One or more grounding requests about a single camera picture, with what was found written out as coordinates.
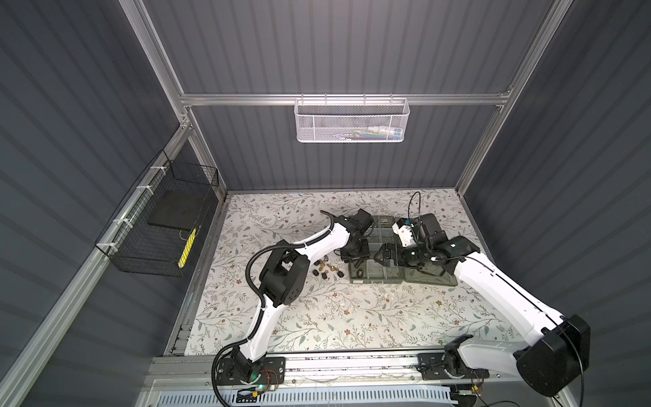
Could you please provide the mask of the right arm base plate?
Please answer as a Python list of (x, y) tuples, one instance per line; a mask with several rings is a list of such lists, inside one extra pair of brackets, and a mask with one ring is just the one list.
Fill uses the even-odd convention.
[(424, 380), (487, 379), (490, 377), (488, 370), (469, 368), (457, 354), (447, 351), (417, 354), (416, 369)]

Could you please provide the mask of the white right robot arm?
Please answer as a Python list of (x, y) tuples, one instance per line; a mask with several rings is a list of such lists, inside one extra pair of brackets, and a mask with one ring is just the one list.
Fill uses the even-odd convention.
[(437, 266), (480, 293), (521, 335), (518, 343), (471, 334), (457, 337), (445, 346), (438, 363), (451, 378), (461, 379), (477, 370), (519, 376), (546, 397), (584, 378), (590, 354), (588, 323), (578, 315), (566, 317), (528, 293), (466, 237), (408, 248), (383, 244), (374, 260), (417, 271)]

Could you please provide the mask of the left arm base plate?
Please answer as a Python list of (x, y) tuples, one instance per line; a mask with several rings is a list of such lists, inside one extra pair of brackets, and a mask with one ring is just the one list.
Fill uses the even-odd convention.
[(213, 368), (212, 377), (219, 386), (236, 385), (278, 385), (285, 381), (287, 359), (264, 357), (261, 361), (249, 362), (240, 357), (221, 358)]

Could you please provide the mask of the yellow marker pen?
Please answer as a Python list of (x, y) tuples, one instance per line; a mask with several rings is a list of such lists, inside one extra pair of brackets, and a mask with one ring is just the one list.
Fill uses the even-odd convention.
[(183, 269), (186, 266), (186, 263), (188, 262), (189, 256), (192, 252), (193, 244), (197, 234), (198, 234), (198, 229), (193, 228), (193, 230), (189, 233), (188, 238), (185, 240), (183, 251), (181, 252), (181, 256), (177, 262), (177, 267), (179, 269)]

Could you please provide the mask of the aluminium front rail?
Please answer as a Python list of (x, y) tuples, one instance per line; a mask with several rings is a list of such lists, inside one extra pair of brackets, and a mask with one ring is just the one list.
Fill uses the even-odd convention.
[[(481, 384), (484, 388), (490, 384), (515, 383), (529, 390), (524, 379), (505, 371), (483, 366), (490, 373), (487, 379), (444, 379), (424, 380), (416, 369), (417, 354), (446, 351), (441, 347), (422, 349), (376, 349), (325, 352), (290, 352), (270, 353), (269, 357), (287, 359), (285, 381), (278, 384), (286, 388), (308, 384), (346, 385), (352, 383), (434, 383)], [(152, 361), (143, 385), (150, 388), (198, 388), (211, 390), (215, 381), (212, 377), (215, 357), (207, 356), (173, 356), (156, 357)], [(225, 388), (248, 388), (252, 386), (268, 387), (271, 385), (236, 385)]]

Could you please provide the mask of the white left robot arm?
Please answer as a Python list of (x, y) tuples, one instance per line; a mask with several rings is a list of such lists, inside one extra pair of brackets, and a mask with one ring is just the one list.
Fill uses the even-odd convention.
[(310, 266), (337, 249), (357, 249), (371, 225), (371, 218), (358, 222), (344, 217), (311, 237), (292, 244), (281, 240), (252, 257), (247, 272), (262, 254), (270, 255), (259, 275), (260, 285), (253, 286), (259, 297), (255, 317), (245, 339), (231, 353), (235, 368), (245, 379), (253, 381), (259, 376), (276, 323), (302, 293)]

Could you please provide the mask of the translucent green organizer box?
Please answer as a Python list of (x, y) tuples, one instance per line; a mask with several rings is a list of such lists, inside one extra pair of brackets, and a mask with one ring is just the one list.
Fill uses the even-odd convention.
[(361, 256), (353, 257), (345, 249), (340, 251), (341, 259), (348, 265), (352, 283), (414, 283), (444, 287), (456, 287), (459, 284), (454, 276), (432, 263), (419, 270), (406, 266), (398, 258), (398, 251), (403, 248), (403, 244), (393, 231), (393, 225), (398, 219), (388, 215), (373, 215), (371, 218), (369, 230), (360, 239)]

